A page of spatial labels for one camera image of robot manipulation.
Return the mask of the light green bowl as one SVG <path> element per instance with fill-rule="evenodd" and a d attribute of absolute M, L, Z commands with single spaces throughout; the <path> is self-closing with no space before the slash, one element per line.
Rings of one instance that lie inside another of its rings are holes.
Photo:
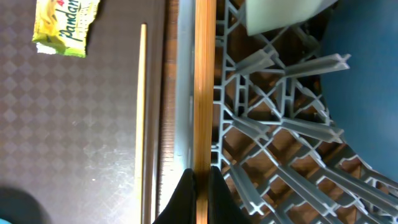
<path fill-rule="evenodd" d="M 248 36 L 291 26 L 316 16 L 336 0 L 246 0 Z"/>

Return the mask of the yellow snack wrapper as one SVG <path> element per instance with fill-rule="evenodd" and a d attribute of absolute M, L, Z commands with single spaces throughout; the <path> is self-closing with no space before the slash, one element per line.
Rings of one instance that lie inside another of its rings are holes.
<path fill-rule="evenodd" d="M 89 26 L 100 0 L 37 0 L 33 43 L 38 53 L 86 57 Z"/>

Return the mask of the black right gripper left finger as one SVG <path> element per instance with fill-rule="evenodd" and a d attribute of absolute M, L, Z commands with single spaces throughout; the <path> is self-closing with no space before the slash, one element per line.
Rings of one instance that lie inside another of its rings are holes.
<path fill-rule="evenodd" d="M 197 201 L 195 173 L 185 169 L 167 206 L 153 224 L 194 224 Z"/>

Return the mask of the wooden chopstick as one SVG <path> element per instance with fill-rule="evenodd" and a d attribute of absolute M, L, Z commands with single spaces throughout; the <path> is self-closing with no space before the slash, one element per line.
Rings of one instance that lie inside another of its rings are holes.
<path fill-rule="evenodd" d="M 195 2 L 193 170 L 197 182 L 196 223 L 208 223 L 208 176 L 215 68 L 216 0 Z"/>
<path fill-rule="evenodd" d="M 134 169 L 134 198 L 136 200 L 135 217 L 138 224 L 142 223 L 142 185 L 144 163 L 144 117 L 146 101 L 146 48 L 147 24 L 141 24 L 139 42 L 139 63 L 137 72 L 137 104 L 136 104 L 136 140 Z"/>

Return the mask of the dark blue plate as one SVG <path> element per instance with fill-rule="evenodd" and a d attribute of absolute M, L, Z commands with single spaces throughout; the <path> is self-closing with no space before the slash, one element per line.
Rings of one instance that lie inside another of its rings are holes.
<path fill-rule="evenodd" d="M 331 118 L 373 169 L 397 180 L 397 0 L 340 1 L 323 54 L 350 54 L 349 69 L 321 76 Z"/>

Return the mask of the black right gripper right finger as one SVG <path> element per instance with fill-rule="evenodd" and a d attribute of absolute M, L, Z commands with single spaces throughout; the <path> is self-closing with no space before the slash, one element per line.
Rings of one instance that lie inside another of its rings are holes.
<path fill-rule="evenodd" d="M 211 166 L 208 183 L 209 224 L 251 224 L 234 202 L 231 192 L 216 166 Z"/>

